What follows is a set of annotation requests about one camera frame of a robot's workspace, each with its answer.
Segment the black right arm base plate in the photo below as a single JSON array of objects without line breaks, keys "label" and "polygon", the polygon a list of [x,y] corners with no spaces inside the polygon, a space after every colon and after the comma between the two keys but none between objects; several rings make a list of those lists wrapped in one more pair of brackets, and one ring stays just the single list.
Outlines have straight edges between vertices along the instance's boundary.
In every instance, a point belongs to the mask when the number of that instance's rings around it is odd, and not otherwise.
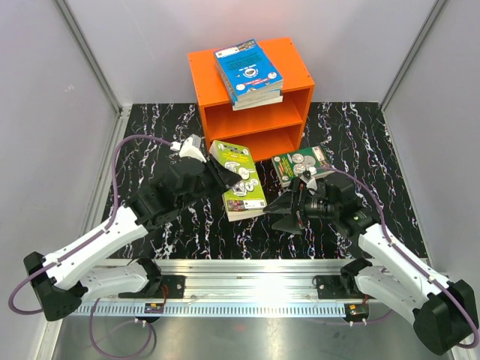
[{"label": "black right arm base plate", "polygon": [[355,282],[344,275],[316,275],[312,284],[318,299],[362,299]]}]

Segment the blue back-cover book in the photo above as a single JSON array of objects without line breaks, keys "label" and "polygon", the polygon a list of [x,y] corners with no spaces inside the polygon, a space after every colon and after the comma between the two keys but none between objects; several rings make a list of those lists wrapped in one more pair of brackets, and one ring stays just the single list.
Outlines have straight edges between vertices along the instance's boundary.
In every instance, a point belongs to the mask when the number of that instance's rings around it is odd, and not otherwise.
[{"label": "blue back-cover book", "polygon": [[246,40],[237,45],[213,52],[231,82],[239,101],[271,90],[282,91],[284,78],[273,65],[256,40]]}]

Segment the green 65-Storey Treehouse book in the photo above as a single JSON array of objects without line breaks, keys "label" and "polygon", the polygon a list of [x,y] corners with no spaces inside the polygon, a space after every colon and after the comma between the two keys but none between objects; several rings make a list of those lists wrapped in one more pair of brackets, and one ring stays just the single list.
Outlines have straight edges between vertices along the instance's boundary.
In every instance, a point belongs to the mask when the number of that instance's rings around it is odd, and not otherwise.
[{"label": "green 65-Storey Treehouse book", "polygon": [[223,167],[241,177],[222,196],[228,221],[241,221],[262,215],[267,201],[250,149],[214,140],[209,152]]}]

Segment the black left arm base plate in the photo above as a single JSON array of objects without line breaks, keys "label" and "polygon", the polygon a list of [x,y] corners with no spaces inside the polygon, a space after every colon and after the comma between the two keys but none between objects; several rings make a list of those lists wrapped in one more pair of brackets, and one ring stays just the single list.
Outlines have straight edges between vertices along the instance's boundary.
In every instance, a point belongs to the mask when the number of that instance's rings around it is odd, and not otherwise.
[{"label": "black left arm base plate", "polygon": [[164,275],[161,282],[154,285],[154,292],[150,299],[161,299],[166,294],[168,299],[183,299],[185,294],[186,277],[183,275]]}]

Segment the blue 26-Storey Treehouse book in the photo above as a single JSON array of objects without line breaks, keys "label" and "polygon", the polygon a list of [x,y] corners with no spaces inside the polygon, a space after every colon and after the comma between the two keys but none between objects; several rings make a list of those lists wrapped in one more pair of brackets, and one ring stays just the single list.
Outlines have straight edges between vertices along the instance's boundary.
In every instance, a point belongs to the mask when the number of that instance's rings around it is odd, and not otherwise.
[{"label": "blue 26-Storey Treehouse book", "polygon": [[227,75],[224,73],[224,70],[221,68],[219,64],[216,64],[216,68],[223,81],[223,84],[226,87],[227,93],[229,95],[229,100],[232,105],[238,102],[255,102],[255,101],[261,101],[264,99],[275,98],[277,96],[283,95],[282,91],[278,89],[278,90],[267,91],[262,94],[257,94],[254,97],[251,97],[246,100],[238,100],[238,97],[236,96],[236,93],[231,85],[231,82],[228,80]]}]

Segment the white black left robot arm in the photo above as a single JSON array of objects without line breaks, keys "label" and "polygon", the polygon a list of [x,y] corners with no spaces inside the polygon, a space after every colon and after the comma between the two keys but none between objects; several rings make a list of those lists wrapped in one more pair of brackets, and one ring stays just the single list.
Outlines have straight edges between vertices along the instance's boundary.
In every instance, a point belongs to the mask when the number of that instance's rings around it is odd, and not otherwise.
[{"label": "white black left robot arm", "polygon": [[72,314],[82,303],[107,296],[153,299],[165,283],[152,259],[98,269],[118,249],[174,221],[197,200],[222,196],[241,176],[210,158],[184,157],[151,184],[141,187],[109,220],[56,252],[30,253],[23,260],[40,312],[52,322]]}]

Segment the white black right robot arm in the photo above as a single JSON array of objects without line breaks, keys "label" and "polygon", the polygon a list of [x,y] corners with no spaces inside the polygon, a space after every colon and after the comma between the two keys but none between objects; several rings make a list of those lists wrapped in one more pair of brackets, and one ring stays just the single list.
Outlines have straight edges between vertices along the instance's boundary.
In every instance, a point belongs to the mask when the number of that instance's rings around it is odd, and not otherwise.
[{"label": "white black right robot arm", "polygon": [[303,175],[268,204],[266,214],[281,215],[273,229],[299,234],[308,221],[330,221],[338,233],[381,263],[355,259],[340,269],[340,291],[349,298],[372,297],[412,325],[417,338],[436,355],[453,347],[479,345],[479,318],[473,288],[421,261],[387,228],[383,210],[363,206],[363,186],[345,172],[324,178]]}]

